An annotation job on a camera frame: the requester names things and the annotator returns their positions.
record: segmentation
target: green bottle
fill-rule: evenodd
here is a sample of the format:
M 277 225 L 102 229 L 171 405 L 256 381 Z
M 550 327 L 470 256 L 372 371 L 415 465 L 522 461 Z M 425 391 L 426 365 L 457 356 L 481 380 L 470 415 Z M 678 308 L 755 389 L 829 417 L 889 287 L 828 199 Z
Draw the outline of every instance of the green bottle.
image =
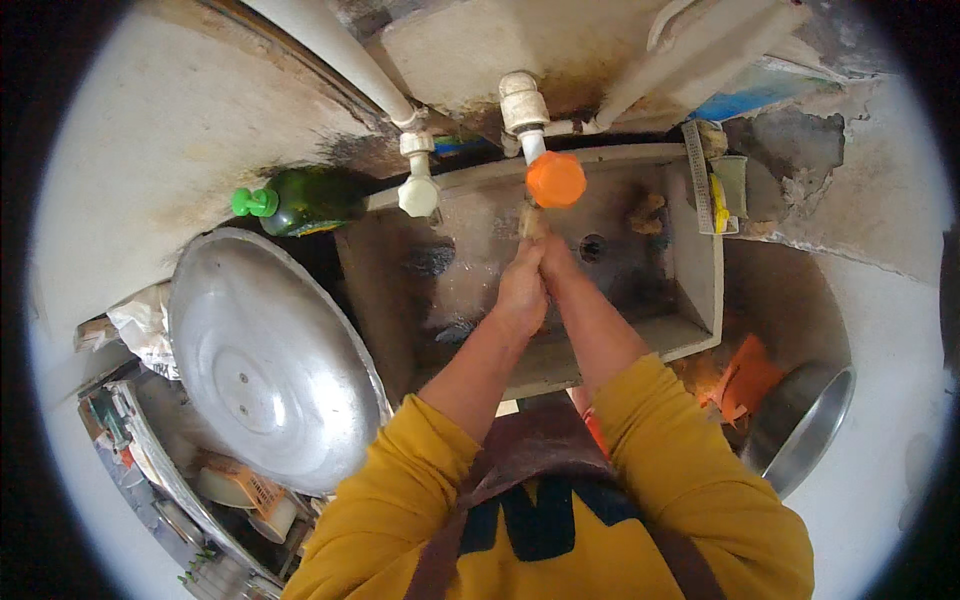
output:
M 292 237 L 356 221 L 367 210 L 366 196 L 366 186 L 350 171 L 316 166 L 281 171 L 253 192 L 241 187 L 230 204 L 238 216 L 260 217 L 267 233 Z

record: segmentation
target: person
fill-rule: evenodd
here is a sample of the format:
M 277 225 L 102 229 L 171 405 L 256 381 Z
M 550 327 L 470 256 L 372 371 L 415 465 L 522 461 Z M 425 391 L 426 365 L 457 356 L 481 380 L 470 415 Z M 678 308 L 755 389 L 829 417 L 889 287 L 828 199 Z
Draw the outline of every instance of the person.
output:
M 578 408 L 591 400 L 612 478 L 596 476 L 604 468 L 596 461 L 577 459 L 592 474 L 537 471 L 464 505 L 478 452 L 516 438 L 492 441 L 494 417 L 551 297 L 583 377 Z M 522 451 L 510 453 L 515 466 L 529 464 Z M 492 311 L 450 363 L 404 399 L 367 463 L 338 487 L 283 598 L 757 600 L 808 598 L 812 590 L 803 521 L 744 468 L 565 241 L 549 233 L 520 242 Z

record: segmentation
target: metal pot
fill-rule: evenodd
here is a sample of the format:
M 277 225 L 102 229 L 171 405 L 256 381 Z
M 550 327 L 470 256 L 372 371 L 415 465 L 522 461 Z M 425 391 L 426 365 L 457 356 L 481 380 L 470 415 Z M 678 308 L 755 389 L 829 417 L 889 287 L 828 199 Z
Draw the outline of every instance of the metal pot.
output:
M 811 361 L 767 393 L 750 423 L 740 460 L 785 498 L 816 467 L 853 396 L 851 366 Z

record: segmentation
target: yellow sweater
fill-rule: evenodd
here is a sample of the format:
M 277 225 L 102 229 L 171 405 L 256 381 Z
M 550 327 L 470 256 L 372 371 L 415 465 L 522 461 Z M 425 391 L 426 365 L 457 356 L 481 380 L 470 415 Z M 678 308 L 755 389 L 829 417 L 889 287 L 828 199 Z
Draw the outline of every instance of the yellow sweater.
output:
M 626 495 L 544 479 L 474 508 L 447 597 L 683 600 L 642 520 L 690 536 L 729 600 L 810 596 L 803 521 L 740 464 L 656 356 L 600 389 L 593 406 Z M 320 517 L 284 600 L 401 598 L 477 450 L 408 396 Z

